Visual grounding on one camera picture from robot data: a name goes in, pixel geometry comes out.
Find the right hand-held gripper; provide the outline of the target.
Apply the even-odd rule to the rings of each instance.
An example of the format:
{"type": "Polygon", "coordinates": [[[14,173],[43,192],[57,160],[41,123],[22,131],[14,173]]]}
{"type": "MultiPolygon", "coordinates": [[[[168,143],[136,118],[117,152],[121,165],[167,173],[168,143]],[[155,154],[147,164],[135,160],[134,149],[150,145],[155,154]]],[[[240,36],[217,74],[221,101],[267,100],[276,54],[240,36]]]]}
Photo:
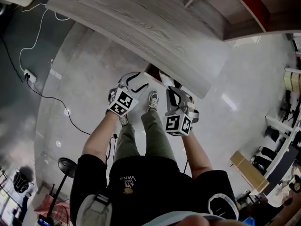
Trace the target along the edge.
{"type": "Polygon", "coordinates": [[[191,102],[191,96],[183,90],[180,90],[179,95],[175,87],[169,86],[166,90],[166,102],[167,113],[163,117],[165,132],[172,136],[188,136],[192,124],[199,120],[199,112],[191,102]]]}

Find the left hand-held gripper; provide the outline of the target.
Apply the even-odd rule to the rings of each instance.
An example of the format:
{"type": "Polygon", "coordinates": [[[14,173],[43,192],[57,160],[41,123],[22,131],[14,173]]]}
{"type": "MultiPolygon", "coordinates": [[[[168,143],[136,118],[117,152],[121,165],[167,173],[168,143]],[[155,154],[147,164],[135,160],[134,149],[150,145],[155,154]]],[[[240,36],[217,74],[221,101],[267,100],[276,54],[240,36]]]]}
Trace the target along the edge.
{"type": "Polygon", "coordinates": [[[134,90],[129,87],[129,82],[138,77],[140,74],[140,72],[130,72],[120,78],[115,88],[110,90],[109,111],[113,112],[117,116],[124,116],[139,103],[139,98],[149,87],[149,84],[146,83],[134,90]]]}

